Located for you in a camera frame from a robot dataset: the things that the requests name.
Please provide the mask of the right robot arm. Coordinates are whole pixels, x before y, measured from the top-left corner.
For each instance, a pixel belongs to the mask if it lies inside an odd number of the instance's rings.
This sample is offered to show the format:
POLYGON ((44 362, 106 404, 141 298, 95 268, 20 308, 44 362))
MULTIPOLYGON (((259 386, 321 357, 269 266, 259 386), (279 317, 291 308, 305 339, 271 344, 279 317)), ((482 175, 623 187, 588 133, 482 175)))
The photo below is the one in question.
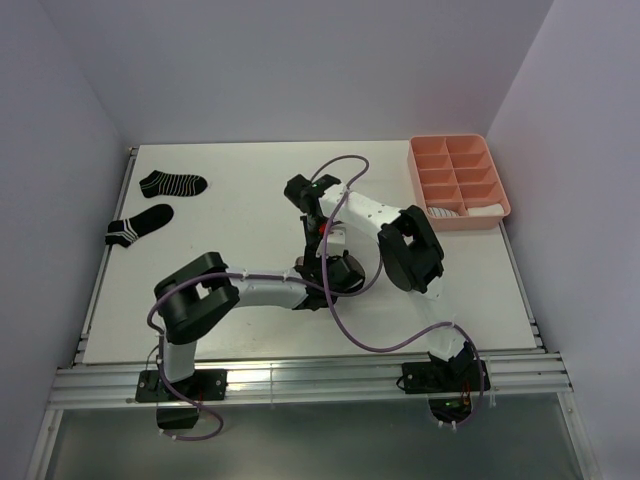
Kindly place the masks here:
POLYGON ((432 325, 391 347, 372 347, 351 335, 335 311, 337 299, 366 290, 359 262, 347 250, 329 252, 329 235, 336 226, 354 227, 375 240, 379 269, 401 291, 425 294, 429 284, 442 277, 444 250, 423 210, 384 205, 331 175, 316 181, 297 175, 287 182, 284 195, 302 213, 305 235, 304 254, 295 270, 305 281, 308 298, 299 310, 329 310, 341 332, 370 353, 396 352, 445 326, 432 325))

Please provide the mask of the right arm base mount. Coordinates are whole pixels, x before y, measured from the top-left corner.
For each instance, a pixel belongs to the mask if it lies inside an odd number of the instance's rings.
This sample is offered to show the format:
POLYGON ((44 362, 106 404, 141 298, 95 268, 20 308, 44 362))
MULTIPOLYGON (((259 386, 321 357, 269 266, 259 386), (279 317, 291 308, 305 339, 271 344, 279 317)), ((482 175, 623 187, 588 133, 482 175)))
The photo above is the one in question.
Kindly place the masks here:
POLYGON ((405 362, 401 365, 401 375, 396 386, 406 394, 439 394, 486 392, 491 388, 486 365, 475 361, 461 369, 440 360, 426 362, 405 362))

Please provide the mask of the taupe sock red cuff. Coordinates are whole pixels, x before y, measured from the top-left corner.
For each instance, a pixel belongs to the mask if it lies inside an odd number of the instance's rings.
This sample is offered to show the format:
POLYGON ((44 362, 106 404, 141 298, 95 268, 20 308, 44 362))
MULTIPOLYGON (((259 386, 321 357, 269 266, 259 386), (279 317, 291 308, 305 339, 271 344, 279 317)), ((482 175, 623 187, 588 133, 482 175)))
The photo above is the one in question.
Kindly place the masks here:
MULTIPOLYGON (((322 274, 322 258, 304 260, 299 257, 294 269, 303 279, 316 285, 325 284, 322 274)), ((365 272, 361 264, 348 252, 326 258, 326 275, 329 290, 334 293, 350 294, 363 288, 365 272)))

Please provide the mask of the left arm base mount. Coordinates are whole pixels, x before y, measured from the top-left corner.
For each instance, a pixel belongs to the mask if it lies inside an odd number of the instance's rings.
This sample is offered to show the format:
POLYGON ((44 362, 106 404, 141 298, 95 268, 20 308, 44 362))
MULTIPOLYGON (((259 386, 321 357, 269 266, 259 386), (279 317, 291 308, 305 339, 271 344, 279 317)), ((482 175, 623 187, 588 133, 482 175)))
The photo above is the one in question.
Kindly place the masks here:
MULTIPOLYGON (((197 401, 222 401, 227 387, 227 371, 224 369, 196 370, 184 380, 172 386, 182 395, 197 401)), ((177 401, 178 398, 164 385, 157 370, 140 373, 135 393, 137 403, 177 401)))

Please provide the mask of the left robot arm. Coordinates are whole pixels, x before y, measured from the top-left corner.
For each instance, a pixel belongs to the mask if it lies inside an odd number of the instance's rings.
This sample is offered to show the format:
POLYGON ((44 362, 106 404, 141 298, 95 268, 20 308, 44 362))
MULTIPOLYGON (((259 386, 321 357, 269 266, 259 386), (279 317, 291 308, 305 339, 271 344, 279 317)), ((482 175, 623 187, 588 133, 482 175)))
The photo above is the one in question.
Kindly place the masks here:
POLYGON ((155 311, 164 323, 159 388, 172 399, 191 394, 198 340, 234 309, 316 311, 364 287, 364 269, 348 252, 329 257, 327 275, 324 281, 318 258, 287 270, 248 272, 208 252, 161 280, 154 287, 155 311))

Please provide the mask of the white sock black toe heel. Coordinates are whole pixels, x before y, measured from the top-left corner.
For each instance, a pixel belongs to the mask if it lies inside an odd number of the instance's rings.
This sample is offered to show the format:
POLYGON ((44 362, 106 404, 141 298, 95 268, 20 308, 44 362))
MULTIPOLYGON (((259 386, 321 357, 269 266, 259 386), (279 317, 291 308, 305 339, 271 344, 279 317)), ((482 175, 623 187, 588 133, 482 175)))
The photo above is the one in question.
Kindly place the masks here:
POLYGON ((460 216, 458 211, 442 207, 429 206, 427 213, 434 218, 456 218, 460 216))

